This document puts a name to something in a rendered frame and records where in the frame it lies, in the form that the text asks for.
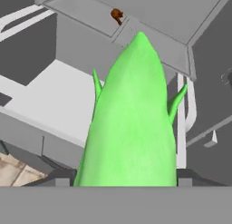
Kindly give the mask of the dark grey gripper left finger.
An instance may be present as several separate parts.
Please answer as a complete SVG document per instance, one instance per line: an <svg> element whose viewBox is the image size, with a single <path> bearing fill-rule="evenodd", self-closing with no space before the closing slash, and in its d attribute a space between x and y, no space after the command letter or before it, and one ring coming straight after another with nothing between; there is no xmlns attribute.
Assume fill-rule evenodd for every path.
<svg viewBox="0 0 232 224"><path fill-rule="evenodd" d="M46 178L27 183L27 186L72 187L76 170L53 170Z"/></svg>

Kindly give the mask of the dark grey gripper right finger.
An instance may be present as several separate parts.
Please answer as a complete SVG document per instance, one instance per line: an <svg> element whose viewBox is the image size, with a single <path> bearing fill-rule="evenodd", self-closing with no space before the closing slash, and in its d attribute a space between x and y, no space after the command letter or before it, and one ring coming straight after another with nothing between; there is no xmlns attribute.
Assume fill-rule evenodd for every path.
<svg viewBox="0 0 232 224"><path fill-rule="evenodd" d="M177 169L179 187L220 187L222 183L203 178L192 169Z"/></svg>

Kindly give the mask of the green corn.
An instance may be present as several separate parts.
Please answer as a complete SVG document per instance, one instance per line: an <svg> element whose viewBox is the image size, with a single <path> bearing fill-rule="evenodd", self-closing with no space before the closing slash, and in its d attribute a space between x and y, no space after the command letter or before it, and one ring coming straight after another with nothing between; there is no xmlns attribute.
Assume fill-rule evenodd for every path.
<svg viewBox="0 0 232 224"><path fill-rule="evenodd" d="M168 98L149 38L137 33L104 83L92 74L92 121L74 181L80 187L175 187L173 122L188 86Z"/></svg>

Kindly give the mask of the white fridge drawer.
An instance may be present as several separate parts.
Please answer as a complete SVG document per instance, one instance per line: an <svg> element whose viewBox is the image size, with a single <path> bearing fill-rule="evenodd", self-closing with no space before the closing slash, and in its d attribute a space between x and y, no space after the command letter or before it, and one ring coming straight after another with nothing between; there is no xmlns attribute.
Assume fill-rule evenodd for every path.
<svg viewBox="0 0 232 224"><path fill-rule="evenodd" d="M92 74L97 73L104 83L109 73L101 78L97 69L85 73L56 59L56 23L57 16L50 15L37 36L23 31L21 43L10 38L10 45L0 51L0 64L5 69L33 76L13 88L12 79L0 74L0 92L10 98L0 107L0 145L44 174L53 170L77 172L94 109ZM161 64L168 90L174 75Z"/></svg>

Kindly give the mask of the grey fridge shelf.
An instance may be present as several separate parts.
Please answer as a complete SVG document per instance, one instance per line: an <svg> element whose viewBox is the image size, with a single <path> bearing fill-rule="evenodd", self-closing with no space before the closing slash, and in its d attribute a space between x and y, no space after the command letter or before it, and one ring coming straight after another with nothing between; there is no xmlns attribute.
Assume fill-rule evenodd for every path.
<svg viewBox="0 0 232 224"><path fill-rule="evenodd" d="M104 78L133 36L144 32L164 66L196 78L192 46L222 0L34 0L57 14L56 58ZM111 17L123 12L121 25Z"/></svg>

